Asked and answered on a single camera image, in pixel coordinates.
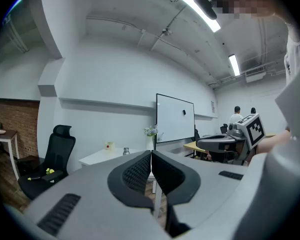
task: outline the white vase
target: white vase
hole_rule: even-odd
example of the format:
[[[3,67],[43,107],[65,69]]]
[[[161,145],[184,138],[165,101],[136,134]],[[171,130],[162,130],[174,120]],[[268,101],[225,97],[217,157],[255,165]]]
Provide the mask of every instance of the white vase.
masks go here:
[[[146,136],[145,149],[146,150],[154,150],[154,137],[153,136]]]

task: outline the chair headrest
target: chair headrest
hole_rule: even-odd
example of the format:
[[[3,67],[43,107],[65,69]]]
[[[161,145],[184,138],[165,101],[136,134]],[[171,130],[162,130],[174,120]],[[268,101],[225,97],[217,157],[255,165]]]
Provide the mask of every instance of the chair headrest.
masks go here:
[[[64,136],[64,137],[69,137],[70,136],[70,128],[71,127],[72,126],[69,126],[69,125],[59,124],[59,125],[56,125],[53,128],[53,133],[57,134],[57,135]]]

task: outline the person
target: person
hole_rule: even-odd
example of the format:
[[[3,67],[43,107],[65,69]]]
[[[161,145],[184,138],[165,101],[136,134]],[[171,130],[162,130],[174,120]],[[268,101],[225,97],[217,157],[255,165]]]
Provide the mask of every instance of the person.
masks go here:
[[[300,72],[300,30],[293,17],[288,13],[285,6],[279,0],[213,0],[217,7],[222,8],[224,13],[250,14],[253,17],[265,18],[276,16],[287,26],[288,39],[284,67],[286,84]],[[291,135],[287,127],[283,132],[274,137],[262,140],[257,153],[268,153],[276,145],[289,141]]]
[[[244,118],[244,117],[242,115],[240,115],[240,107],[236,106],[234,108],[234,114],[229,119],[229,125],[238,122],[242,118]]]

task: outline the whiteboard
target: whiteboard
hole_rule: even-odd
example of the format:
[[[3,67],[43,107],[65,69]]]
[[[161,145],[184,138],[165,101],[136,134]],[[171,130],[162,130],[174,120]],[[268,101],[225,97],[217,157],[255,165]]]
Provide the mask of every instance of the whiteboard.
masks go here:
[[[156,124],[158,126],[156,143],[192,138],[195,135],[194,104],[157,94]]]

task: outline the concrete ceiling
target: concrete ceiling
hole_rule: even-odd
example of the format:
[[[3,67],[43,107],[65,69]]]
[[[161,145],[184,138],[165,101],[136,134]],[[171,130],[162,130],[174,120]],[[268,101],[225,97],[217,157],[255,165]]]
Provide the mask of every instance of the concrete ceiling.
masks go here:
[[[121,39],[153,48],[192,71],[207,84],[233,76],[228,56],[236,54],[240,71],[267,64],[270,71],[282,71],[288,31],[275,17],[256,19],[249,15],[217,14],[221,29],[213,33],[190,7],[186,7],[170,26],[172,34],[162,30],[185,7],[182,0],[82,0],[77,6],[85,9],[87,35]],[[25,44],[40,39],[30,9],[23,1],[11,13],[13,24],[26,38]],[[10,40],[0,34],[0,48]]]

